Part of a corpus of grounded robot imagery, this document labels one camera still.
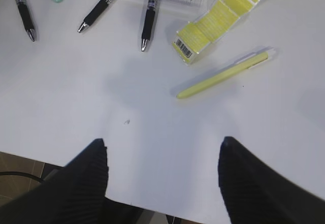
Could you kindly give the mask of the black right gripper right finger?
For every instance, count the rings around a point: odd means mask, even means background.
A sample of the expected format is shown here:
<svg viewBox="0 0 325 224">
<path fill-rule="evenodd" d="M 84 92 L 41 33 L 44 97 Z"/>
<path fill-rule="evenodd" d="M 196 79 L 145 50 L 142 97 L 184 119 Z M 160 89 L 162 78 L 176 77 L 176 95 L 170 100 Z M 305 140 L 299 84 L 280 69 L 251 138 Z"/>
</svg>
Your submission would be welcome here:
<svg viewBox="0 0 325 224">
<path fill-rule="evenodd" d="M 224 138 L 218 185 L 231 223 L 324 223 L 324 200 L 289 181 L 235 138 Z"/>
</svg>

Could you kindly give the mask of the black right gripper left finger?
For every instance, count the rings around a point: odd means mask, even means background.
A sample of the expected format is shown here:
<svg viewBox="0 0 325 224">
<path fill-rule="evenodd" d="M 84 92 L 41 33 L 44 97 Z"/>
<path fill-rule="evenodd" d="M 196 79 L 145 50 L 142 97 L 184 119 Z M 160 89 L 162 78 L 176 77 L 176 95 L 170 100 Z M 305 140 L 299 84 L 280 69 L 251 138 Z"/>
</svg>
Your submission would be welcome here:
<svg viewBox="0 0 325 224">
<path fill-rule="evenodd" d="M 98 223 L 107 185 L 107 148 L 95 139 L 52 177 L 2 206 L 1 223 Z"/>
</svg>

